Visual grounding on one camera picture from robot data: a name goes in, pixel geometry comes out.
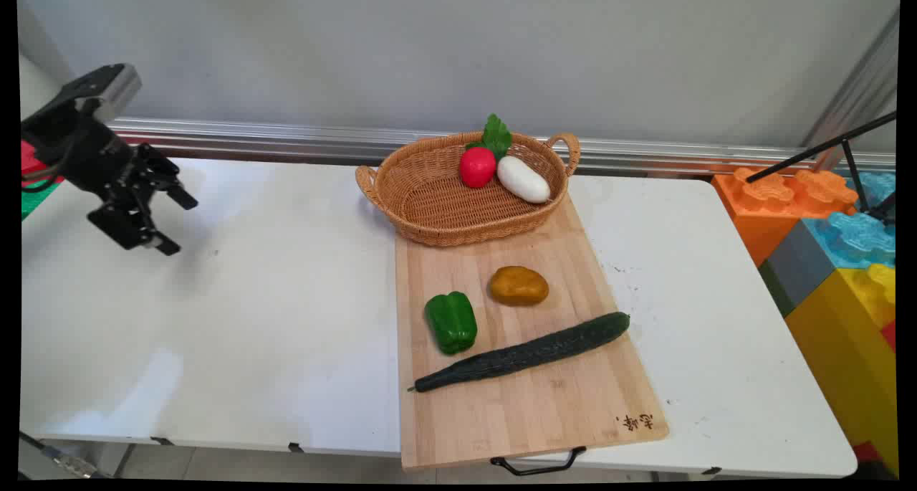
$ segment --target tomato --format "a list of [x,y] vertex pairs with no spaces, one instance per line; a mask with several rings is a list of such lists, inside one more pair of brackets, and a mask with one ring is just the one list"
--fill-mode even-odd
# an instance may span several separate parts
[[494,177],[494,172],[497,171],[497,158],[490,149],[473,147],[461,155],[458,167],[462,183],[471,188],[481,188]]

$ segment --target green leaf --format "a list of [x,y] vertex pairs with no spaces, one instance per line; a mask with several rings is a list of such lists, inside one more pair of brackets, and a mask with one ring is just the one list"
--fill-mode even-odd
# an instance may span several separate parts
[[510,145],[513,145],[513,134],[497,115],[491,113],[487,118],[487,125],[484,126],[484,138],[482,140],[494,152],[497,161],[506,156]]

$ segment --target green cucumber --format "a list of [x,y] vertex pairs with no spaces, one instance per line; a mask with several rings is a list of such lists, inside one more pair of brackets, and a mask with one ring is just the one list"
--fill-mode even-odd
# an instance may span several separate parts
[[575,327],[556,331],[523,344],[488,351],[457,361],[417,380],[409,391],[425,393],[453,383],[504,376],[543,363],[552,363],[594,350],[628,331],[630,316],[624,312],[601,315]]

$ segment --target green bell pepper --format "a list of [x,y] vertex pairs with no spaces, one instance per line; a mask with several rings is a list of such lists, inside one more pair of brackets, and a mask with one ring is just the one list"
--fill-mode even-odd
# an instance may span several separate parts
[[474,320],[471,301],[462,292],[436,295],[423,308],[427,322],[433,330],[433,337],[439,350],[454,355],[468,350],[478,335],[478,323]]

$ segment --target white radish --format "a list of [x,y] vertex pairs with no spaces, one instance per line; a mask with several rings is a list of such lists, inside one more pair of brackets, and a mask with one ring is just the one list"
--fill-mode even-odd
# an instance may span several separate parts
[[504,188],[530,203],[544,203],[551,196],[547,181],[520,158],[504,156],[497,164],[497,178]]

